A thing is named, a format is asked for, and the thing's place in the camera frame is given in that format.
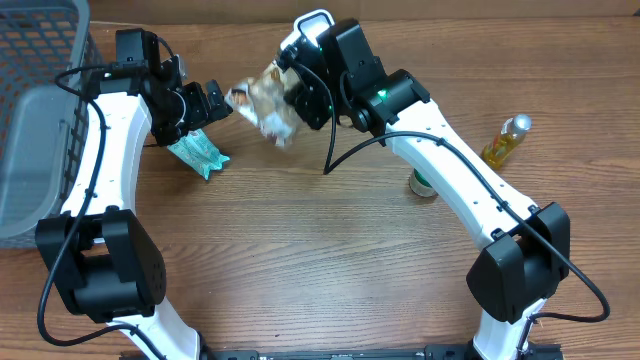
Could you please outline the teal crinkled wrapper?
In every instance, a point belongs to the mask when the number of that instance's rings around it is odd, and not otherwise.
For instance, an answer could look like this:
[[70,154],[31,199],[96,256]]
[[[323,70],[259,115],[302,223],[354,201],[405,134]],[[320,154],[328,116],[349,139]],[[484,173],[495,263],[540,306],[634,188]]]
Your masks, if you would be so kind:
[[231,158],[224,155],[201,130],[190,131],[168,150],[194,169],[205,181],[212,172],[222,171]]

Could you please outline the brown nut snack pouch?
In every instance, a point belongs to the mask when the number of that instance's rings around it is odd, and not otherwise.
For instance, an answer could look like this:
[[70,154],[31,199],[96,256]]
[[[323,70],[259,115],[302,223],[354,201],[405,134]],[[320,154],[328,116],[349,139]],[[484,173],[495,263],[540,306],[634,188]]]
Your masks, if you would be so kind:
[[297,73],[283,71],[273,61],[260,75],[248,77],[229,89],[225,102],[253,124],[273,145],[286,149],[303,123],[285,94],[300,85]]

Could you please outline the green lid jar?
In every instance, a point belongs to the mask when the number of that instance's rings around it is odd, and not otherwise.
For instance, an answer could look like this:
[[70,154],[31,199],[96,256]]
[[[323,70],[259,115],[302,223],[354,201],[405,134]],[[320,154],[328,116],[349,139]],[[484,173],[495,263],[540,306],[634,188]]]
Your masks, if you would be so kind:
[[409,187],[416,195],[421,197],[430,198],[437,195],[436,190],[417,169],[413,169],[409,177]]

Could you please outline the yellow oil bottle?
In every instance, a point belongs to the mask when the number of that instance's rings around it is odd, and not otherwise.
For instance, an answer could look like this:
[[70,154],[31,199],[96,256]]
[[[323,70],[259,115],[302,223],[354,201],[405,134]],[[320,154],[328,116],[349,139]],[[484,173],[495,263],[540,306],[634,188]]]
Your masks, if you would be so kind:
[[499,170],[513,150],[524,141],[532,125],[532,118],[526,114],[509,118],[481,151],[482,160],[493,170]]

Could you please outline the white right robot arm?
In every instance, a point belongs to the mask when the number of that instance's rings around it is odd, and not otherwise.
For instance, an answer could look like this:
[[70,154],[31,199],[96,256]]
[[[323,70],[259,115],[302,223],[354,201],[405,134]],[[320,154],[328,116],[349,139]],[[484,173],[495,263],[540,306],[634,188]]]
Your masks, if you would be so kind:
[[421,359],[558,359],[532,343],[531,319],[567,276],[570,221],[508,185],[455,133],[429,92],[405,70],[387,73],[360,24],[318,9],[298,17],[279,66],[300,83],[285,100],[313,129],[349,117],[408,162],[467,229],[478,257],[467,285],[482,310],[465,344],[429,344]]

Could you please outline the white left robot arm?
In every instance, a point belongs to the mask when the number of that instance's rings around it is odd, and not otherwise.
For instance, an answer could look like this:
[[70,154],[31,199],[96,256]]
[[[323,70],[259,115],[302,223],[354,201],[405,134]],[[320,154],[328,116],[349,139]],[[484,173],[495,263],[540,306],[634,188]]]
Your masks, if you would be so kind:
[[125,334],[148,359],[209,359],[204,337],[167,298],[163,257],[135,214],[148,137],[208,177],[226,156],[204,127],[231,113],[215,81],[188,80],[182,59],[143,29],[116,34],[116,59],[84,65],[73,93],[86,106],[88,134],[72,191],[58,216],[39,221],[36,246],[48,269],[44,292]]

